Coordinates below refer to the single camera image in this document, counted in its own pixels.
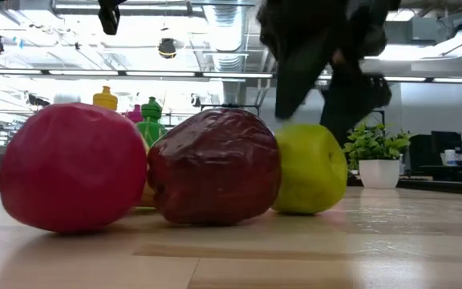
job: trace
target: potted plant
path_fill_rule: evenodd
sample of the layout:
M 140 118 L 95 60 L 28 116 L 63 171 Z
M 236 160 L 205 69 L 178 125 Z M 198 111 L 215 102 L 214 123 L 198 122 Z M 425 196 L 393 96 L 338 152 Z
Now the potted plant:
M 345 144 L 351 169 L 359 169 L 365 188 L 394 189 L 399 182 L 400 155 L 409 146 L 410 135 L 401 131 L 390 136 L 383 124 L 367 127 L 361 124 Z

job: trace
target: ceiling duct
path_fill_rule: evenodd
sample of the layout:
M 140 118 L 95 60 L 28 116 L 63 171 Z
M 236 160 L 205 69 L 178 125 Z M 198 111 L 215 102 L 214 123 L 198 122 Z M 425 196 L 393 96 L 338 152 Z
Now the ceiling duct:
M 25 11 L 34 11 L 33 16 L 36 19 L 51 18 L 51 2 L 42 0 L 0 1 L 0 14 L 19 26 L 33 22 L 33 19 L 28 18 L 29 15 L 23 13 Z
M 121 16 L 178 16 L 178 17 L 198 17 L 205 16 L 202 8 L 192 7 L 190 2 L 186 5 L 180 5 L 179 2 L 161 4 L 158 1 L 152 4 L 136 4 L 134 2 L 124 2 L 119 5 Z M 99 13 L 99 3 L 90 0 L 56 0 L 53 4 L 53 10 L 56 14 L 68 15 L 97 15 Z
M 389 44 L 436 45 L 453 38 L 462 23 L 462 12 L 442 18 L 414 17 L 409 21 L 388 21 Z
M 215 70 L 219 72 L 244 71 L 245 57 L 236 54 L 243 48 L 245 34 L 246 8 L 242 6 L 204 6 L 208 23 L 211 26 L 210 42 L 212 49 L 217 51 L 213 54 Z M 244 83 L 228 82 L 224 86 L 225 104 L 242 104 L 245 94 Z

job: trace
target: computer monitor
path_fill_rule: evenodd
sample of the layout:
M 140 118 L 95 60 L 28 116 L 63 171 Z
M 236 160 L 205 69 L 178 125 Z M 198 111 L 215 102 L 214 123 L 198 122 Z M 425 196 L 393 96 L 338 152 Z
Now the computer monitor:
M 416 171 L 422 165 L 443 165 L 440 154 L 432 148 L 431 135 L 415 135 L 410 139 L 409 166 Z
M 462 153 L 462 139 L 459 132 L 431 132 L 432 149 L 435 153 L 444 153 L 447 149 L 453 149 L 456 153 Z

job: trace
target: green leaves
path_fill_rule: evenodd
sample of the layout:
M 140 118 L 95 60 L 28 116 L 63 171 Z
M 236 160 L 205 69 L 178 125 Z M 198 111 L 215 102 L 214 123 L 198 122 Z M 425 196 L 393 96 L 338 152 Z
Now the green leaves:
M 398 159 L 409 146 L 410 137 L 402 130 L 396 136 L 389 136 L 383 124 L 368 128 L 363 123 L 348 137 L 350 142 L 344 145 L 343 152 L 348 154 L 351 169 L 356 169 L 360 160 Z

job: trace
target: apple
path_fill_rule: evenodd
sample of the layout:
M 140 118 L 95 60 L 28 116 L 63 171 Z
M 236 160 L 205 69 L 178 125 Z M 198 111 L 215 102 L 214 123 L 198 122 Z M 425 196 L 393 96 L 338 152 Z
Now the apple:
M 285 214 L 328 210 L 347 189 L 347 161 L 332 133 L 320 124 L 292 124 L 275 133 L 282 182 L 272 209 Z
M 265 213 L 281 182 L 278 145 L 254 114 L 196 114 L 149 150 L 154 202 L 170 222 L 227 226 Z
M 103 229 L 140 202 L 143 138 L 107 108 L 53 104 L 31 116 L 2 159 L 1 201 L 16 220 L 58 233 Z

